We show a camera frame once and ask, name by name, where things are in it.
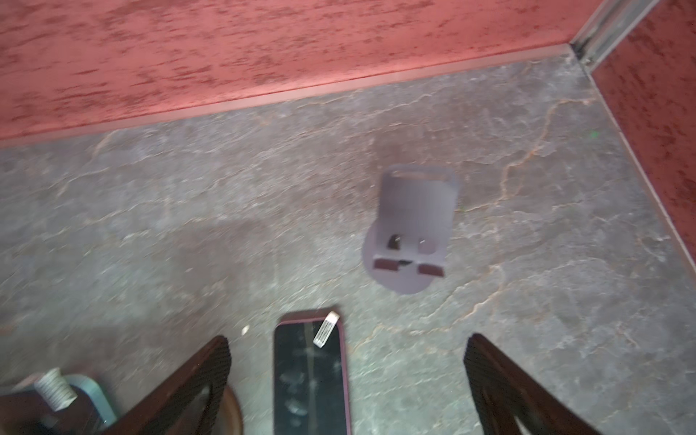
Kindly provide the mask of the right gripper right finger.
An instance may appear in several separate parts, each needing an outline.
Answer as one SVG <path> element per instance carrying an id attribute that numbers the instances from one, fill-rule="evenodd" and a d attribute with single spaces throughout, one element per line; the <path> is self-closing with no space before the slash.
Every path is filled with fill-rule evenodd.
<path id="1" fill-rule="evenodd" d="M 463 362 L 485 434 L 597 433 L 484 335 L 471 335 Z"/>

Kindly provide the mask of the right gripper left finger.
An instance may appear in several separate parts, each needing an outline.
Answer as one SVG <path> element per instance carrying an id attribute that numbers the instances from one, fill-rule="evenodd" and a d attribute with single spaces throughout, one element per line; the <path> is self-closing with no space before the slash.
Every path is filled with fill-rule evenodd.
<path id="1" fill-rule="evenodd" d="M 175 373 L 123 417 L 105 429 L 105 434 L 167 434 L 181 425 L 188 408 L 203 399 L 199 416 L 190 420 L 194 434 L 210 434 L 217 422 L 228 385 L 231 356 L 228 339 L 213 337 Z"/>

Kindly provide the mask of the maroon edged reflective phone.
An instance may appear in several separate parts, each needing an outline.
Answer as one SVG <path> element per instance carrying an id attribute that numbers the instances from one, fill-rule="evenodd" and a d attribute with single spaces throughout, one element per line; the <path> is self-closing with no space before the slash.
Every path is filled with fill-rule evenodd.
<path id="1" fill-rule="evenodd" d="M 273 433 L 350 435 L 347 353 L 335 308 L 288 313 L 273 335 Z"/>

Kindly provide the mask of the purple round base phone stand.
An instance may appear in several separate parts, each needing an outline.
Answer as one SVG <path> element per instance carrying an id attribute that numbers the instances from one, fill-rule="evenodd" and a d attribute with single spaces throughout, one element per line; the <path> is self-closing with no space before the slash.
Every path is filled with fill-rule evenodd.
<path id="1" fill-rule="evenodd" d="M 401 294 L 445 277 L 459 183 L 441 167 L 395 164 L 384 170 L 377 216 L 362 245 L 362 265 L 381 286 Z"/>

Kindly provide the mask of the wooden round base phone stand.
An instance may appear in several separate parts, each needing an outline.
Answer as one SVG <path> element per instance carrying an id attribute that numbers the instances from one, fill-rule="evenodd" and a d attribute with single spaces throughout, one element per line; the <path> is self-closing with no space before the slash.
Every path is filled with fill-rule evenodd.
<path id="1" fill-rule="evenodd" d="M 232 388 L 223 391 L 219 414 L 212 430 L 213 435 L 243 435 L 244 423 L 241 408 Z"/>

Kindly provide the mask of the right aluminium corner post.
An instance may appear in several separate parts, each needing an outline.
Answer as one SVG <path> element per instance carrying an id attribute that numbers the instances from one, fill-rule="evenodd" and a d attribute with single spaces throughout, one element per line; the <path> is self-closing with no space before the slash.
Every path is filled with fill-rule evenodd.
<path id="1" fill-rule="evenodd" d="M 659 3 L 659 0 L 605 0 L 570 42 L 591 73 Z"/>

